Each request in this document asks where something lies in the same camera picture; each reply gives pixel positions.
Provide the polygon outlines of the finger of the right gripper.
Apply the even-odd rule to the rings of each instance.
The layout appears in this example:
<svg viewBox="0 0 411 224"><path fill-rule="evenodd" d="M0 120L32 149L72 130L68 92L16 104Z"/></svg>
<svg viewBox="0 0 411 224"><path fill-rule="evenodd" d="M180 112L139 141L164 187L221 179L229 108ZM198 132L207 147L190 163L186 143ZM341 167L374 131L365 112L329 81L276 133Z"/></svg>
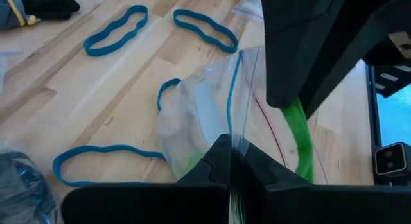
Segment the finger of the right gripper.
<svg viewBox="0 0 411 224"><path fill-rule="evenodd" d="M271 107L288 107L298 96L344 1L261 0Z"/></svg>
<svg viewBox="0 0 411 224"><path fill-rule="evenodd" d="M400 0L344 0L299 100L307 118L362 59L371 66L400 63L389 35L400 31Z"/></svg>

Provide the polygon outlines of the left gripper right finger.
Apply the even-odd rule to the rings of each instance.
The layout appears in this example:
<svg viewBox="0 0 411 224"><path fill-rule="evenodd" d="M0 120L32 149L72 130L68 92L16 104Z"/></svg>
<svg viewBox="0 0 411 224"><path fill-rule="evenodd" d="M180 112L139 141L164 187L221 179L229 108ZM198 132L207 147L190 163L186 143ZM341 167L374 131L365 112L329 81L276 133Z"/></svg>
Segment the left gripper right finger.
<svg viewBox="0 0 411 224"><path fill-rule="evenodd" d="M409 187L315 185L253 144L244 199L246 223L410 223Z"/></svg>

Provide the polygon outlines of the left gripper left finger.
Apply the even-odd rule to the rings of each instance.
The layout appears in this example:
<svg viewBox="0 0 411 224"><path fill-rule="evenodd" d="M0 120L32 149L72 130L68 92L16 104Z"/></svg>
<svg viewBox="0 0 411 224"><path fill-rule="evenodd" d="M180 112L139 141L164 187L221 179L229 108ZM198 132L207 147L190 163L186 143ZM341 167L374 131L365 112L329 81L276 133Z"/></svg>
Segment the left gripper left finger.
<svg viewBox="0 0 411 224"><path fill-rule="evenodd" d="M229 221L231 137L222 134L175 183L97 183L71 191L64 223L209 223Z"/></svg>

